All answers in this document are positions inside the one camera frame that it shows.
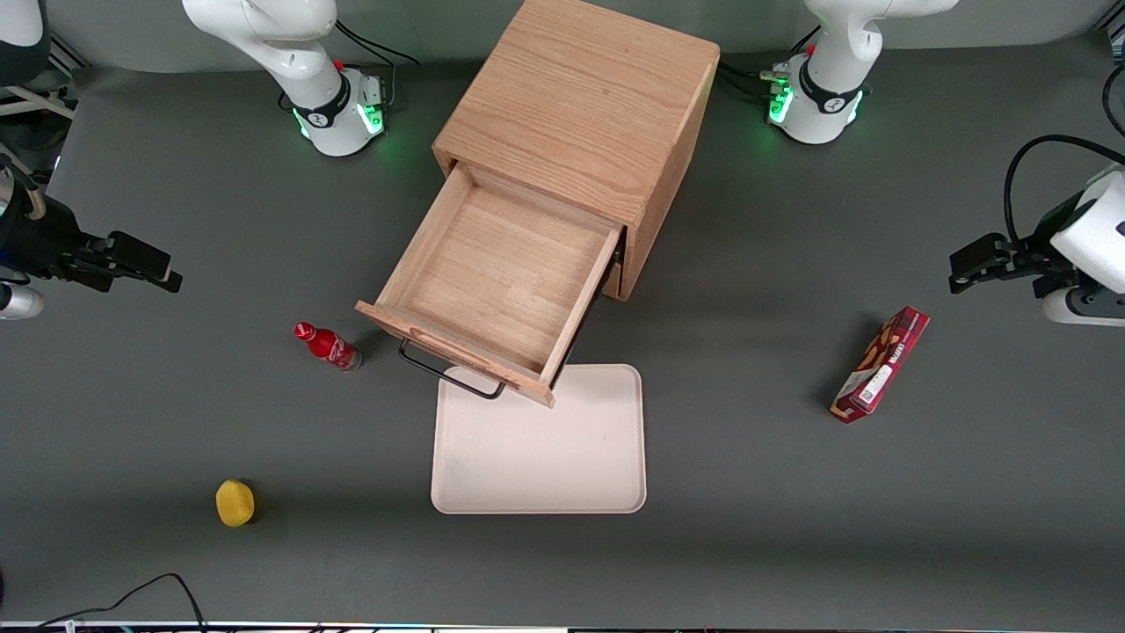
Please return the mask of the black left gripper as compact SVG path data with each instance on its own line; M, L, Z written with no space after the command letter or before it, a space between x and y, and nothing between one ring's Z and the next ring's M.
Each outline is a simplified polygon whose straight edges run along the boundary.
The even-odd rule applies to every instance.
M1064 255L1053 247L1051 239L1068 227L1079 215L1081 195L1072 195L1046 212L1029 234L1020 236L1010 215L1010 242L1002 234L988 233L969 242L950 256L950 291L963 293L974 284L1012 278L1038 275L1033 281L1036 299L1048 293L1066 291L1079 284L1081 273Z

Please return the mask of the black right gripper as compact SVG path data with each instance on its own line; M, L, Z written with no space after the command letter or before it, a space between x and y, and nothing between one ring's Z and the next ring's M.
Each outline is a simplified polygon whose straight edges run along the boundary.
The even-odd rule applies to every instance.
M43 219L28 219L32 204L9 200L1 216L1 265L36 278L57 278L108 293L117 278L133 278L179 293L184 277L174 272L169 253L128 233L112 230L107 238L107 270L74 260L82 248L100 239L79 228L71 209L50 201Z

